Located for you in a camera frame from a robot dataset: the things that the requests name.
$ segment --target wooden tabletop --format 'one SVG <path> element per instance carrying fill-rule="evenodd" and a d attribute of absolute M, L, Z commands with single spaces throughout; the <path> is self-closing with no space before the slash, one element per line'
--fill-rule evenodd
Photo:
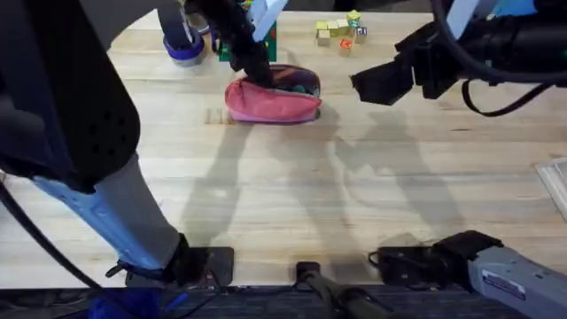
<path fill-rule="evenodd" d="M 567 156 L 567 91 L 552 89 L 516 113 L 485 119 L 455 86 L 437 101 L 413 90 L 393 107 L 359 101 L 349 74 L 389 61 L 393 45 L 428 14 L 363 13 L 369 35 L 350 58 L 315 43 L 315 21 L 342 14 L 284 12 L 278 62 L 316 71 L 322 118 L 300 126 L 230 124 L 224 89 L 237 78 L 208 54 L 175 66 L 155 14 L 110 51 L 142 121 L 142 170 L 164 215 L 191 245 L 237 251 L 235 284 L 286 284 L 297 261 L 319 261 L 341 282 L 377 278 L 366 253 L 379 245 L 431 242 L 462 230 L 502 239 L 567 272 L 567 225 L 534 164 Z M 473 86 L 485 109 L 529 87 Z M 28 181 L 10 190 L 60 250 L 104 286 L 113 249 L 69 209 Z M 0 288 L 82 286 L 5 211 Z"/>

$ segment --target colorful block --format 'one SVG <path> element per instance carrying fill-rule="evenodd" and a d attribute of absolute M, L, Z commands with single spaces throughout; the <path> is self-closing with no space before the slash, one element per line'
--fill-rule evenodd
<path fill-rule="evenodd" d="M 348 21 L 348 36 L 354 37 L 356 35 L 356 29 L 361 27 L 361 23 L 359 21 Z"/>
<path fill-rule="evenodd" d="M 341 57 L 348 57 L 351 54 L 351 49 L 353 48 L 353 42 L 350 40 L 343 39 L 340 41 L 338 47 L 338 55 Z"/>
<path fill-rule="evenodd" d="M 327 28 L 330 36 L 338 36 L 338 23 L 336 21 L 327 21 Z"/>
<path fill-rule="evenodd" d="M 346 14 L 346 19 L 349 21 L 360 21 L 361 17 L 362 15 L 356 10 L 352 10 L 351 12 Z"/>
<path fill-rule="evenodd" d="M 330 32 L 329 30 L 317 31 L 317 45 L 329 46 L 330 45 Z"/>
<path fill-rule="evenodd" d="M 366 35 L 368 30 L 365 27 L 359 27 L 356 29 L 356 36 L 354 37 L 354 42 L 362 44 L 366 41 Z"/>
<path fill-rule="evenodd" d="M 348 35 L 348 21 L 346 19 L 338 19 L 337 25 L 339 35 Z"/>

